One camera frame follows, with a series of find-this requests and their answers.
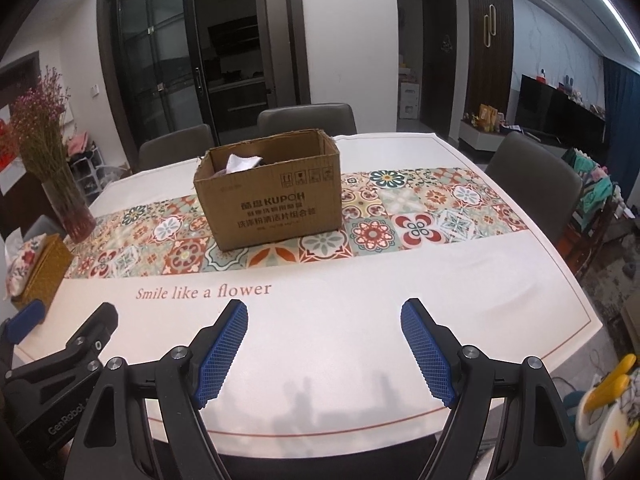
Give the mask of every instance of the chair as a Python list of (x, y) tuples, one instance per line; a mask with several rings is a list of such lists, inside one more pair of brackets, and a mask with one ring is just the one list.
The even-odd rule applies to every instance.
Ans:
[(503, 140), (485, 173), (524, 209), (551, 243), (569, 223), (582, 180), (564, 160), (523, 134)]
[(575, 219), (564, 228), (556, 249), (578, 282), (598, 256), (617, 207), (618, 203), (609, 197), (584, 229)]
[(31, 240), (33, 237), (40, 235), (59, 234), (63, 240), (66, 237), (66, 231), (60, 225), (46, 215), (40, 215), (27, 232), (22, 236), (24, 241)]
[(263, 137), (310, 128), (324, 130), (332, 137), (357, 133), (353, 110), (348, 104), (288, 106), (264, 110), (258, 115), (258, 130)]
[(148, 140), (140, 146), (138, 170), (152, 170), (203, 156), (214, 145), (208, 124), (178, 130), (157, 139)]

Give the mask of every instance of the white tabletop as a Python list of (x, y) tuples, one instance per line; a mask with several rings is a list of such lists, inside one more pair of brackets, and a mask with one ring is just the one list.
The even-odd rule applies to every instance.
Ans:
[[(249, 329), (220, 396), (201, 412), (220, 453), (300, 458), (360, 452), (442, 429), (448, 411), (431, 397), (400, 329), (400, 308), (420, 298), (462, 344), (496, 359), (538, 355), (553, 370), (601, 327), (567, 266), (537, 226), (482, 171), (433, 134), (337, 137), (344, 173), (469, 168), (481, 174), (528, 230), (375, 257), (149, 278), (64, 280), (43, 325), (17, 354), (41, 358), (102, 301), (120, 317), (103, 362), (156, 360), (212, 324), (229, 287), (271, 285), (245, 298)], [(96, 216), (194, 193), (196, 160), (111, 184)], [(140, 289), (187, 286), (210, 299), (137, 300)], [(161, 414), (149, 402), (152, 432)]]

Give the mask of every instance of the door handle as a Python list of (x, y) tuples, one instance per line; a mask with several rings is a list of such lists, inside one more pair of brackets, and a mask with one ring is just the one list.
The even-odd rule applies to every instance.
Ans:
[(491, 31), (491, 35), (495, 36), (495, 33), (497, 32), (497, 25), (496, 25), (496, 15), (495, 15), (495, 5), (491, 4), (489, 6), (489, 30)]
[(196, 67), (196, 86), (198, 87), (198, 91), (200, 95), (202, 95), (202, 77), (200, 76), (200, 67)]
[(491, 20), (489, 19), (489, 15), (485, 14), (484, 20), (483, 20), (484, 29), (482, 32), (482, 42), (484, 43), (484, 46), (487, 48), (491, 46), (491, 23), (489, 23), (489, 25), (487, 26), (487, 22), (490, 22), (490, 21)]

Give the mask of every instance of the floral tile pattern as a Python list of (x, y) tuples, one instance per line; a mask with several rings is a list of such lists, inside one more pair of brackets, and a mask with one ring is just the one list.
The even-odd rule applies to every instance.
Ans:
[(300, 261), (298, 239), (284, 240), (249, 248), (247, 267), (275, 267)]
[(164, 257), (162, 274), (199, 272), (208, 241), (208, 238), (176, 240), (171, 251)]
[(426, 211), (424, 204), (418, 198), (418, 194), (411, 187), (379, 189), (378, 196), (389, 215)]
[(386, 219), (362, 218), (345, 222), (351, 250), (358, 256), (397, 251), (396, 231)]
[(222, 251), (211, 237), (204, 251), (204, 260), (200, 272), (215, 272), (217, 270), (238, 270), (246, 267), (249, 249)]
[(353, 256), (344, 229), (300, 238), (300, 262), (337, 260)]
[(281, 242), (221, 251), (197, 195), (139, 205), (97, 219), (65, 277), (127, 278), (304, 264), (423, 249), (527, 229), (508, 204), (467, 168), (345, 173), (343, 227)]
[(345, 218), (372, 218), (386, 214), (375, 189), (342, 190), (342, 216)]
[(405, 249), (415, 249), (422, 245), (444, 244), (449, 241), (438, 229), (430, 213), (410, 213), (393, 217), (398, 240)]

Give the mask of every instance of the gray dining chair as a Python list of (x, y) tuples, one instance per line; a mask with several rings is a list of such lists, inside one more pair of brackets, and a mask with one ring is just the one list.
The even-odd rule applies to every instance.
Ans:
[(580, 200), (582, 180), (564, 160), (518, 132), (498, 147), (485, 173), (557, 242)]
[(33, 223), (27, 232), (22, 236), (24, 241), (31, 240), (32, 238), (40, 235), (55, 235), (59, 234), (63, 240), (66, 237), (66, 231), (60, 227), (60, 224), (55, 220), (52, 220), (46, 215), (40, 215), (38, 219)]
[(178, 130), (140, 146), (138, 170), (152, 170), (203, 156), (214, 145), (208, 124)]
[(332, 137), (357, 133), (353, 110), (344, 103), (272, 108), (258, 115), (258, 131), (263, 137), (310, 128), (324, 130)]

